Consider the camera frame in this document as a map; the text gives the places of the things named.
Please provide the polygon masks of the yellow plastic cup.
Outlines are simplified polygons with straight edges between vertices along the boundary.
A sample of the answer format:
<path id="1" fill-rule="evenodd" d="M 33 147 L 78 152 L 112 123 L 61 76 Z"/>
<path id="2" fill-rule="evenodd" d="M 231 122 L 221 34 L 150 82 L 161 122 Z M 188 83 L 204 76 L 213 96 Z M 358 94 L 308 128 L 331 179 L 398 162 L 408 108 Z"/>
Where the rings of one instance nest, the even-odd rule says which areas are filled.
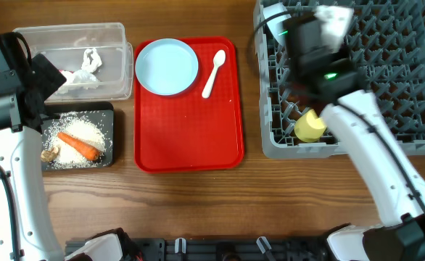
<path id="1" fill-rule="evenodd" d="M 306 143 L 316 142 L 326 131 L 326 125 L 314 109 L 308 110 L 295 123 L 296 137 Z"/>

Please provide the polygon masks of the orange carrot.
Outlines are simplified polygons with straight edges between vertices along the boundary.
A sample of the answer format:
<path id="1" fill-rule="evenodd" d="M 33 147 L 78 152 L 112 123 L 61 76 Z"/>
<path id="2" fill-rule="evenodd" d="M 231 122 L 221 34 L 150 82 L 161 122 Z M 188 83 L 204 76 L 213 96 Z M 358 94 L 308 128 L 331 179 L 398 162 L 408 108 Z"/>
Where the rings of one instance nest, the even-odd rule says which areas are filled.
<path id="1" fill-rule="evenodd" d="M 73 136 L 70 136 L 63 132 L 59 132 L 57 134 L 57 137 L 72 148 L 74 148 L 88 161 L 96 161 L 100 156 L 100 151 L 97 148 L 79 139 L 76 139 Z"/>

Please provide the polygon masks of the brown walnut food scrap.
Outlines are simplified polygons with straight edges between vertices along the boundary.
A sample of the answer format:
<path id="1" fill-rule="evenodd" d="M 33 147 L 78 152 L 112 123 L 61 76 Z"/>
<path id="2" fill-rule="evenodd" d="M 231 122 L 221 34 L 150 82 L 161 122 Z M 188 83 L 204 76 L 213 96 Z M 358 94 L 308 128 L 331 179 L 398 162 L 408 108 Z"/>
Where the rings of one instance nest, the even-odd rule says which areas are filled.
<path id="1" fill-rule="evenodd" d="M 41 161 L 42 162 L 53 162 L 59 155 L 59 147 L 53 146 L 49 150 L 43 150 L 41 152 Z"/>

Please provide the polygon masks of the white rice grains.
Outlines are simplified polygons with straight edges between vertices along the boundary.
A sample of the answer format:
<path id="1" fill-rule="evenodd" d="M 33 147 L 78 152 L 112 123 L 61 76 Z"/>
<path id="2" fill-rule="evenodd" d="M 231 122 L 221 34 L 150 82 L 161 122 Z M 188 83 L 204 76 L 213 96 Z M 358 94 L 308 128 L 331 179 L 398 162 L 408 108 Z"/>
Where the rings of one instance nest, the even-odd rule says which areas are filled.
<path id="1" fill-rule="evenodd" d="M 53 162 L 42 162 L 48 170 L 96 167 L 102 162 L 107 150 L 107 139 L 101 123 L 93 123 L 89 112 L 65 112 L 58 119 L 44 123 L 42 134 L 42 151 L 53 146 L 59 147 L 59 155 Z M 66 133 L 90 144 L 100 151 L 96 161 L 88 161 L 74 148 L 57 137 L 59 132 Z"/>

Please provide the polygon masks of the large light blue plate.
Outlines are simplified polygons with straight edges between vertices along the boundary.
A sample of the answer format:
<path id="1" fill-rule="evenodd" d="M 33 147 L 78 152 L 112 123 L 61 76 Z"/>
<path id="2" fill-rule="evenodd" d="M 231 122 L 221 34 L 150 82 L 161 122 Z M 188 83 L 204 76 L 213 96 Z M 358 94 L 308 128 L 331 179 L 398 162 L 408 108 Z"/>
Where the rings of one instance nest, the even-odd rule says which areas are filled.
<path id="1" fill-rule="evenodd" d="M 163 38 L 148 43 L 136 58 L 135 73 L 149 92 L 172 96 L 185 91 L 196 79 L 199 60 L 183 41 Z"/>

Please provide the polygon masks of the white tissue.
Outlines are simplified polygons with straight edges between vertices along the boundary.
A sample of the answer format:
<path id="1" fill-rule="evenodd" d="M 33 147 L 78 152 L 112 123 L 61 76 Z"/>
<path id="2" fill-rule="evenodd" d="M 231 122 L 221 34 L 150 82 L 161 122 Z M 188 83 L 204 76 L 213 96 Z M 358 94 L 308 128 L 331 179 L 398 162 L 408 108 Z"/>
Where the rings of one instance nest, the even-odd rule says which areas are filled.
<path id="1" fill-rule="evenodd" d="M 83 63 L 76 71 L 60 70 L 66 78 L 66 82 L 57 90 L 58 94 L 66 94 L 76 89 L 77 83 L 98 83 L 99 79 L 94 73 L 102 66 L 102 59 L 95 48 L 86 49 L 83 53 Z"/>

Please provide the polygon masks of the white plastic spoon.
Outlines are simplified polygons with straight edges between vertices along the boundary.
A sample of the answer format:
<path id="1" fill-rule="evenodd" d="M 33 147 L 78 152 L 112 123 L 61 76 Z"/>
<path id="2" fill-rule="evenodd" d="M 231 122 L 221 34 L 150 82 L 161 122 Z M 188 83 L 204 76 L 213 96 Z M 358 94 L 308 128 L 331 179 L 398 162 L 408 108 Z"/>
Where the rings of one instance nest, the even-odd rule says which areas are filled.
<path id="1" fill-rule="evenodd" d="M 212 69 L 210 76 L 207 79 L 205 87 L 203 88 L 203 91 L 202 91 L 202 98 L 203 99 L 208 99 L 210 97 L 218 69 L 225 63 L 225 60 L 226 60 L 225 51 L 222 50 L 222 49 L 217 51 L 217 53 L 213 57 L 213 69 Z"/>

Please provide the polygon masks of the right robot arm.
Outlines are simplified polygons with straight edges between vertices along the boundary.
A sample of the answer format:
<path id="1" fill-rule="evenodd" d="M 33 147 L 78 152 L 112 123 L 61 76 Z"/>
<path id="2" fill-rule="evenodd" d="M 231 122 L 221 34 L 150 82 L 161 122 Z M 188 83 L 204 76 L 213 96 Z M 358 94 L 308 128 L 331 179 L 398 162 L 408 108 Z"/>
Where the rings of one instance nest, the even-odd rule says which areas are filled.
<path id="1" fill-rule="evenodd" d="M 344 146 L 381 221 L 332 231 L 329 251 L 336 260 L 425 260 L 425 180 L 392 135 L 363 74 L 347 52 L 324 43 L 315 14 L 283 26 L 292 80 L 322 106 L 322 121 Z"/>

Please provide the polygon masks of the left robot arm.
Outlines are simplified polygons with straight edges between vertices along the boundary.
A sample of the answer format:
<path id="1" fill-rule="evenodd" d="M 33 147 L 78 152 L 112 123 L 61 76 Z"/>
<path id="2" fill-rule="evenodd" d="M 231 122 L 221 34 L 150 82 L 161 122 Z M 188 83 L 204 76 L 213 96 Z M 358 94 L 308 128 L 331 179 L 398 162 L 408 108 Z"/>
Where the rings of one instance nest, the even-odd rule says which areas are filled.
<path id="1" fill-rule="evenodd" d="M 18 32 L 0 34 L 0 260 L 142 260 L 122 228 L 66 255 L 51 225 L 41 169 L 45 101 L 66 79 Z"/>

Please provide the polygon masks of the small light blue bowl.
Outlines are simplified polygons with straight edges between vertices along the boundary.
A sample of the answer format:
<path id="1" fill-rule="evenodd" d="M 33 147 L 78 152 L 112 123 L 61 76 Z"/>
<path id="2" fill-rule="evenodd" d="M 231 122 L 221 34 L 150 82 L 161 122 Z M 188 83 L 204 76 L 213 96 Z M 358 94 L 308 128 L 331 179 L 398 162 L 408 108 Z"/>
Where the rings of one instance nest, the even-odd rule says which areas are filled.
<path id="1" fill-rule="evenodd" d="M 276 4 L 270 5 L 268 7 L 265 7 L 263 9 L 263 16 L 265 19 L 267 19 L 273 15 L 277 15 L 278 13 L 285 12 L 285 11 L 286 11 L 286 7 L 281 2 L 279 2 Z M 285 35 L 287 33 L 287 30 L 284 29 L 283 21 L 291 17 L 292 16 L 290 14 L 283 14 L 267 22 L 268 29 L 270 30 L 272 36 L 274 37 L 274 39 L 278 42 L 280 46 L 284 46 L 286 44 Z"/>

